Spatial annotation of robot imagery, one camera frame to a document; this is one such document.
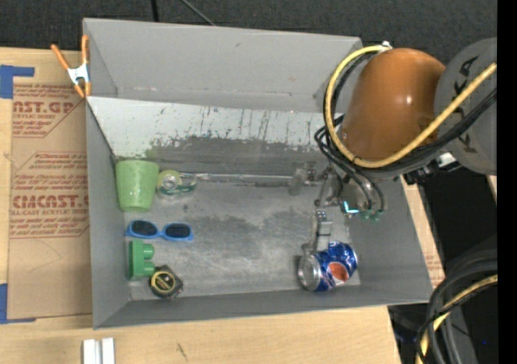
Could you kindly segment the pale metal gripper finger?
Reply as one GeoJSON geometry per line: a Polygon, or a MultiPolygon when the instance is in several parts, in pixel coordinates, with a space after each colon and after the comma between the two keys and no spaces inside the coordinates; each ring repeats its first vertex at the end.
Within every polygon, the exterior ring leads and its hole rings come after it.
{"type": "Polygon", "coordinates": [[[313,215],[311,235],[302,248],[302,257],[308,257],[329,248],[333,221],[325,211],[315,211],[313,215]]]}
{"type": "Polygon", "coordinates": [[[310,165],[299,167],[288,183],[288,193],[299,195],[302,189],[309,186],[316,186],[324,176],[323,170],[316,170],[310,165]]]}

